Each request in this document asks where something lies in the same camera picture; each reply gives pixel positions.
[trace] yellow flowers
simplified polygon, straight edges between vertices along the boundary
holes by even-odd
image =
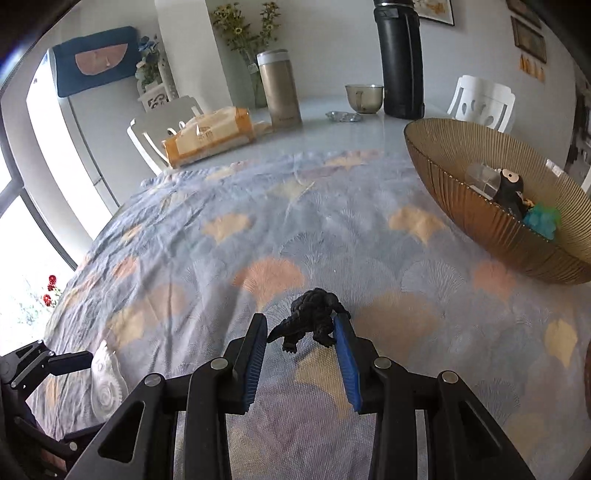
[[[279,13],[279,6],[275,2],[265,2],[261,11],[261,32],[253,34],[250,23],[246,21],[240,9],[240,4],[225,4],[217,7],[213,12],[212,25],[218,30],[228,47],[247,53],[249,59],[255,59],[260,51],[267,50],[271,40],[277,40],[274,31],[279,24],[275,23]]]

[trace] penguin toy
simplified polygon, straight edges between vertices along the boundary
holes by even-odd
[[[517,220],[522,221],[529,208],[523,199],[523,179],[506,168],[500,168],[497,171],[501,174],[501,185],[493,201],[509,211]]]

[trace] floral bedspread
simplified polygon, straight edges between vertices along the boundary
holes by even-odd
[[[591,290],[497,263],[445,217],[407,155],[300,154],[150,180],[96,239],[46,340],[63,353],[106,339],[131,390],[221,355],[255,312],[273,328],[313,287],[335,292],[357,334],[408,370],[456,371],[538,480],[568,478],[591,445]],[[228,419],[233,477],[367,478],[374,416],[352,411],[334,349],[310,336],[298,347],[267,347],[255,403]],[[90,386],[85,371],[37,390],[47,433],[98,423]]]

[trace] framed picture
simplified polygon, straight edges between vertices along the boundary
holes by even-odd
[[[417,11],[419,17],[445,23],[446,25],[455,25],[453,21],[452,0],[413,1],[414,9]]]
[[[536,15],[530,7],[523,3],[522,0],[507,0],[507,6],[509,7],[509,10],[521,15],[533,26],[542,28],[542,21],[538,15]]]
[[[546,41],[544,37],[522,21],[511,17],[515,46],[546,63]]]

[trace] dinosaur toy figure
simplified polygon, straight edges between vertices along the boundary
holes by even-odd
[[[314,340],[325,347],[331,347],[336,342],[329,336],[334,329],[331,314],[333,310],[344,313],[351,318],[351,314],[341,305],[334,293],[322,288],[315,288],[298,297],[291,304],[291,315],[277,325],[267,338],[267,343],[284,337],[283,350],[296,353],[297,342],[305,337],[307,332],[314,332]]]

